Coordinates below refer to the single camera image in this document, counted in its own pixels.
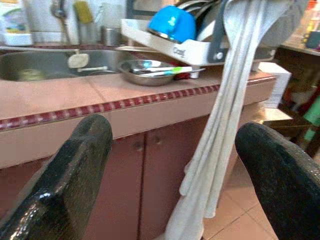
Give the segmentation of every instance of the dish soap bottle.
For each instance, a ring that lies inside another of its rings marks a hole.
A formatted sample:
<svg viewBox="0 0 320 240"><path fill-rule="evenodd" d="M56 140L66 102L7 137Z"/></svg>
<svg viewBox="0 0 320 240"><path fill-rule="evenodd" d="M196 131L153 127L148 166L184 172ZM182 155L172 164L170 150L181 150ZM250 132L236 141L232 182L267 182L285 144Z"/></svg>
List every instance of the dish soap bottle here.
<svg viewBox="0 0 320 240"><path fill-rule="evenodd" d="M22 0L0 0L0 21L4 30L4 44L32 45L32 35Z"/></svg>

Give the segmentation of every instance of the kitchen counter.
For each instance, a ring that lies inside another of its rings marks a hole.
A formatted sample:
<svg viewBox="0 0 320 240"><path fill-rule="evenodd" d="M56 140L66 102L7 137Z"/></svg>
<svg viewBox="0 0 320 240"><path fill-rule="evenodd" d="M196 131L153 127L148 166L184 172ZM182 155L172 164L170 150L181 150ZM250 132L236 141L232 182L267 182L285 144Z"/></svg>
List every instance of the kitchen counter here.
<svg viewBox="0 0 320 240"><path fill-rule="evenodd" d="M147 87L122 75L14 82L0 80L0 168L52 155L79 121L99 113L115 139L208 115L219 90L222 67L199 79ZM276 77L253 72L245 105L269 98Z"/></svg>

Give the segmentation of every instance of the stainless steel sink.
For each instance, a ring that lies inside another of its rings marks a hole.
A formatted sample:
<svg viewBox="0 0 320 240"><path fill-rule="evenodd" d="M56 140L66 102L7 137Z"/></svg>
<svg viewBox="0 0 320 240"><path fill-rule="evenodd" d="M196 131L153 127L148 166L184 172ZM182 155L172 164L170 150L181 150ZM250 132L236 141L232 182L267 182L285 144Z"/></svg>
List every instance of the stainless steel sink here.
<svg viewBox="0 0 320 240"><path fill-rule="evenodd" d="M88 50L81 53L89 54L89 64L85 66L86 68L107 66L108 71L111 71L109 73L118 73L120 62L136 59L128 52L114 50ZM83 77L93 73L92 71L77 72L76 69L69 68L69 56L70 53L64 52L31 51L0 55L0 79L20 81L19 73L25 70L37 70L46 79Z"/></svg>

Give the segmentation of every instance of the cabinet door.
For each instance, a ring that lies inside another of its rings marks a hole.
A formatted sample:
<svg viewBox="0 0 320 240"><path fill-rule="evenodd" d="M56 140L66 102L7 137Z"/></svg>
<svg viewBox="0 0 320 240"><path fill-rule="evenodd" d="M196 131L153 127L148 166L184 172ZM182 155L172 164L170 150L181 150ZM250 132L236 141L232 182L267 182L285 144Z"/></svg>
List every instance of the cabinet door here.
<svg viewBox="0 0 320 240"><path fill-rule="evenodd" d="M142 186L140 240L165 231L179 197L184 167L191 160L208 117L147 133Z"/></svg>
<svg viewBox="0 0 320 240"><path fill-rule="evenodd" d="M136 240L144 135L112 145L84 240Z"/></svg>

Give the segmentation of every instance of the yellow brush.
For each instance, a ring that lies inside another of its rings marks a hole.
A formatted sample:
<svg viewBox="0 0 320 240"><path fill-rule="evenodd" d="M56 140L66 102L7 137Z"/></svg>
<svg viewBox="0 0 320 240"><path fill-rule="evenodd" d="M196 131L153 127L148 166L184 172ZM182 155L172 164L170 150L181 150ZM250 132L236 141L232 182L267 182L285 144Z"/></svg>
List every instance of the yellow brush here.
<svg viewBox="0 0 320 240"><path fill-rule="evenodd" d="M77 0L73 4L73 6L80 23L89 24L94 21L94 18L86 1Z"/></svg>

